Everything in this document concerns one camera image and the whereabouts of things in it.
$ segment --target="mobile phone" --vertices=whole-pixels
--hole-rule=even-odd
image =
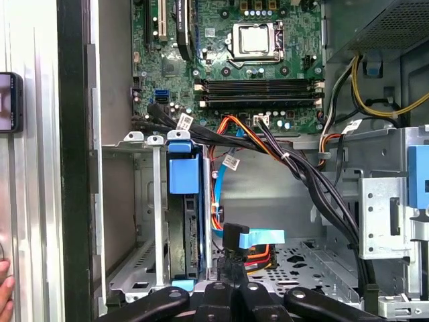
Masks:
[[[23,81],[14,72],[0,72],[0,133],[23,129]]]

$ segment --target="cpu socket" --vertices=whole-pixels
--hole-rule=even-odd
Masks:
[[[225,40],[236,68],[244,64],[277,63],[284,59],[283,22],[235,23]]]

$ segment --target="phone screen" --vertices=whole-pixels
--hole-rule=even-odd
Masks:
[[[12,111],[13,77],[0,74],[0,130],[13,129],[15,111]]]

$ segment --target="finger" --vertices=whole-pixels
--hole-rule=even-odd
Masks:
[[[7,302],[5,309],[0,315],[0,322],[10,322],[13,314],[13,301]]]
[[[7,276],[11,263],[9,260],[3,260],[0,262],[0,282],[3,282]]]
[[[13,291],[13,285],[15,279],[13,276],[9,276],[5,279],[5,282],[0,286],[0,312],[5,308],[6,303],[11,297]]]

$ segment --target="screw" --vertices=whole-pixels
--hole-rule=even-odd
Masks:
[[[176,291],[176,290],[174,290],[174,291],[172,291],[171,293],[170,293],[170,295],[168,295],[169,297],[181,297],[181,294],[178,292],[178,291]]]
[[[216,284],[213,286],[213,288],[215,288],[217,290],[223,290],[225,288],[225,286],[223,286],[222,284]]]
[[[257,285],[257,284],[255,284],[255,283],[249,283],[249,284],[247,285],[247,288],[248,288],[249,290],[257,290],[257,289],[258,289],[258,285]]]
[[[303,299],[304,297],[306,297],[306,293],[302,292],[301,290],[294,290],[292,292],[292,295],[298,297],[299,299]]]

